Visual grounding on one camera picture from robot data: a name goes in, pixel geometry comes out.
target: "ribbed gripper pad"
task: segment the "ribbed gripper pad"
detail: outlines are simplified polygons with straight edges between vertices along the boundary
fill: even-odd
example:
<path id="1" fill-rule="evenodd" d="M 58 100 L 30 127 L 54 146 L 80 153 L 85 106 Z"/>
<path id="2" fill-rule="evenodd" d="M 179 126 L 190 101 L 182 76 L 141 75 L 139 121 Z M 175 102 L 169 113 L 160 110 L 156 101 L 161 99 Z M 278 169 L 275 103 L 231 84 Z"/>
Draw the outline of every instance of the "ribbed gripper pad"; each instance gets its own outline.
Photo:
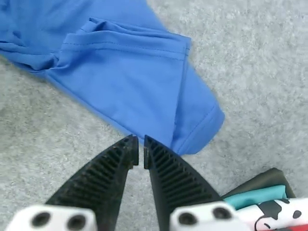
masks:
<path id="1" fill-rule="evenodd" d="M 177 207 L 222 200 L 212 186 L 172 150 L 145 137 L 144 168 L 150 171 L 160 231 Z"/>
<path id="2" fill-rule="evenodd" d="M 139 162 L 138 147 L 134 136 L 110 146 L 64 183 L 46 204 L 92 209 L 99 230 L 114 230 L 127 172 Z"/>

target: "teal fabric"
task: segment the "teal fabric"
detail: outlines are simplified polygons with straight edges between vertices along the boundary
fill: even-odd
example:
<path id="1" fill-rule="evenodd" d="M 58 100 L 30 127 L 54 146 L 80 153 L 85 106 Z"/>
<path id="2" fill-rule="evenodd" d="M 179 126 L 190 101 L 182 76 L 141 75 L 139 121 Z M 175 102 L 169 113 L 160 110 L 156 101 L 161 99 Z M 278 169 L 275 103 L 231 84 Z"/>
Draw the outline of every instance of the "teal fabric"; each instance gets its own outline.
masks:
<path id="1" fill-rule="evenodd" d="M 224 200 L 236 210 L 265 201 L 286 199 L 285 185 L 277 185 L 229 196 Z"/>

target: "blue fabric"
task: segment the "blue fabric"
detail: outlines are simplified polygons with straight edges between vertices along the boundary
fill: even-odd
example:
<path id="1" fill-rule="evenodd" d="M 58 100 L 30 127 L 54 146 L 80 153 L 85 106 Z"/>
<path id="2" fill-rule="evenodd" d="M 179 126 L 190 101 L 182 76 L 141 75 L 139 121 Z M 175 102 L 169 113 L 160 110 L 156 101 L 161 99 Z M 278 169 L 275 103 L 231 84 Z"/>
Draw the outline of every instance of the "blue fabric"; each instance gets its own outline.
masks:
<path id="1" fill-rule="evenodd" d="M 2 0 L 0 54 L 126 134 L 194 154 L 224 120 L 146 0 Z"/>
<path id="2" fill-rule="evenodd" d="M 224 200 L 236 210 L 262 202 L 286 199 L 285 185 L 277 185 L 229 196 Z"/>

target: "dark green fabric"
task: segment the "dark green fabric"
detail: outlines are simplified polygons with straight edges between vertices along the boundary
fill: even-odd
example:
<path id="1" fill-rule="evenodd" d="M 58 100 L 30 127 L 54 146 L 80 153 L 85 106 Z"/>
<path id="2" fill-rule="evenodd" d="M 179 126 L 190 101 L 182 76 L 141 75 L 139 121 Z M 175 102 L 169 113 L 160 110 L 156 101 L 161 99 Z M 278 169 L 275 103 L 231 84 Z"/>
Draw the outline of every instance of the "dark green fabric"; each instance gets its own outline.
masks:
<path id="1" fill-rule="evenodd" d="M 225 194 L 222 198 L 226 198 L 235 194 L 248 192 L 251 190 L 264 189 L 276 185 L 285 185 L 286 194 L 288 198 L 295 198 L 289 182 L 285 178 L 283 172 L 279 169 L 272 168 L 266 172 L 263 172 L 237 188 L 231 190 Z"/>

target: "gray carpet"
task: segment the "gray carpet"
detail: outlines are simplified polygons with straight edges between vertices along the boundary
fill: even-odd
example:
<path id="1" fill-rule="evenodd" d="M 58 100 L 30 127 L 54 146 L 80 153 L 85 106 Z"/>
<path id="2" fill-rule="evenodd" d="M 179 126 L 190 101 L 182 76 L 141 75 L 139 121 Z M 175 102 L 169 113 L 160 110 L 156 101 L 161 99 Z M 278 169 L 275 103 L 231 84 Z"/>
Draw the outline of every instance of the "gray carpet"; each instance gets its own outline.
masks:
<path id="1" fill-rule="evenodd" d="M 185 156 L 223 194 L 271 167 L 308 196 L 307 0 L 151 0 L 226 114 L 218 135 Z M 0 59 L 0 230 L 43 203 L 123 137 L 50 84 Z M 156 231 L 149 174 L 128 174 L 117 230 Z"/>

